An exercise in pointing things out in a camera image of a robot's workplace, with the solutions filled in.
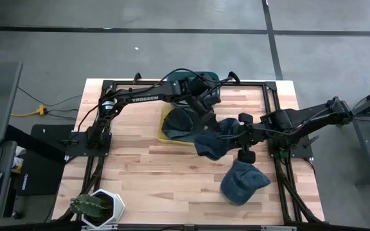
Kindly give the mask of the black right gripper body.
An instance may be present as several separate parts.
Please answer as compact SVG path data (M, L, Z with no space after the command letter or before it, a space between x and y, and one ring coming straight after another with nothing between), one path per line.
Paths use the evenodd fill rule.
M265 140L265 127L258 124L245 125L240 137L240 147L249 149L251 146Z

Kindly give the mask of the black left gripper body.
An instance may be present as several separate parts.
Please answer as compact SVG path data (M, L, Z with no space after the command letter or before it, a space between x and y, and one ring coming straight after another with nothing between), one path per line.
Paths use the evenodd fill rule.
M189 94L185 101L191 108L208 108L221 102L219 85L205 83L188 84L184 90Z

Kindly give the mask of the blue denim baseball cap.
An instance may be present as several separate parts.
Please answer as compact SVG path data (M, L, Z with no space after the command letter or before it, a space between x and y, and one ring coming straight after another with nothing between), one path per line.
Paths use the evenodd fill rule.
M189 108L174 108L164 118L162 132L173 141L193 143L205 130L200 117Z
M271 183L269 178L252 164L234 160L220 184L220 192L234 205L247 203L252 195Z
M194 146L199 156L205 156L210 160L219 160L229 150L238 148L238 145L231 143L230 139L219 139L218 136L234 136L238 133L240 123L234 118L226 118L218 122L220 131L212 129L204 130L194 139Z

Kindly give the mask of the teal plastic bin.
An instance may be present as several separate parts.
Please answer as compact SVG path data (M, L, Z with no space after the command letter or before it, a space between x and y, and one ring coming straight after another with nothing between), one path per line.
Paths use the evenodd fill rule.
M218 75L215 74L214 72L201 72L201 71L197 71L197 74L199 74L202 77L205 77L205 78L207 78L209 80L215 80L215 81L218 81L219 80ZM177 72L177 73L173 73L172 75L170 75L167 78L167 81L181 80L181 79L185 79L185 78L193 79L194 77L195 76L193 74L191 74L191 73ZM203 99L204 103L207 104L207 105L215 105L215 104L221 102L221 99L220 99L220 89L219 88L217 88L213 92L210 92L210 91L206 90L204 93L202 93L200 95L200 97ZM177 108L178 107L189 108L189 105L185 101L171 103L171 105L173 107L177 107Z

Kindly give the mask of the yellow translucent plastic tray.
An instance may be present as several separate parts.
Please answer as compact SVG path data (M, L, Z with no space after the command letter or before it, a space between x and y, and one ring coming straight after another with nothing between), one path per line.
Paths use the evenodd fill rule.
M169 114L169 112L171 110L173 110L173 107L169 104L163 106L162 109L161 109L161 117L160 117L160 122L159 122L159 129L158 129L158 132L157 132L157 139L159 141L161 141L163 143L167 143L167 144L193 146L192 142L171 140L163 133L162 128L163 128L164 119L166 118L166 116Z

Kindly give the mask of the white hexagonal plant pot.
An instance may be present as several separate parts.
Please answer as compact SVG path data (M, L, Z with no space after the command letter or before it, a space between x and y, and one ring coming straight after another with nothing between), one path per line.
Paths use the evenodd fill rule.
M125 204L121 200L119 194L114 194L104 189L98 189L94 191L91 196L100 198L103 201L103 206L108 205L110 209L102 212L101 218L82 215L82 221L93 229L100 229L105 227L105 225L116 224L125 211Z

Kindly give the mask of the green cactus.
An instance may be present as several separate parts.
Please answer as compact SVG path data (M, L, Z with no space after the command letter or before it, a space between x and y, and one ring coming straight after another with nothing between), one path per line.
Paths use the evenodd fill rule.
M101 218L104 216L105 211L108 210L108 206L98 197L81 194L71 199L69 209L75 214Z

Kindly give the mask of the white and yellow box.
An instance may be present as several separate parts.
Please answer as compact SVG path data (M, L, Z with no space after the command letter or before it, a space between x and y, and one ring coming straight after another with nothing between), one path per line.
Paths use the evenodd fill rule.
M24 150L25 149L20 146L16 147L14 160L12 162L12 169L11 169L12 173L15 173L15 174L21 173L24 159L20 157L20 154L24 152Z

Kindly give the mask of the black aluminium table frame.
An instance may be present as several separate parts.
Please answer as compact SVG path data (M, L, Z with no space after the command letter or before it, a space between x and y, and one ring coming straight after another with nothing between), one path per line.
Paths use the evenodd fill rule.
M120 89L149 87L158 80L87 79L80 103L80 122L101 95L106 83ZM240 112L254 116L282 108L298 109L292 81L242 80L221 89L222 102L215 108L218 120L237 117ZM231 205L220 193L220 182L231 167L237 151L217 162L197 156L193 146L167 144L157 139L162 101L126 106L112 121L112 144L105 157L100 189L119 194L125 211L117 224L162 225L284 225L274 160L266 142L252 147L255 166L271 184L259 189L240 207ZM86 170L97 160L77 157L65 166L53 219L66 213L71 198L77 196ZM295 187L308 208L321 220L324 214L313 169L305 160L292 159Z

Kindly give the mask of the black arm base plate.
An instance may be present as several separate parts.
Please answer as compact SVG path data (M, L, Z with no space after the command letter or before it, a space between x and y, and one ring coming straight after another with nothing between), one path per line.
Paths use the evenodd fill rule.
M112 141L111 133L102 133L99 146L90 148L87 143L87 135L85 132L72 132L71 140L66 139L66 155L70 157L106 157L110 152L110 144Z
M299 139L298 143L291 145L288 148L281 148L278 140L269 139L268 147L271 157L276 158L312 158L312 143L315 142L319 136L309 138L305 136Z

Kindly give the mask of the silver aluminium rail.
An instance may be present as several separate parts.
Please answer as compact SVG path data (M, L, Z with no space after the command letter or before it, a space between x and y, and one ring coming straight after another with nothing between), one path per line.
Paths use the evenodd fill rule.
M80 231L297 231L297 228L280 225L111 224L101 228L85 225Z

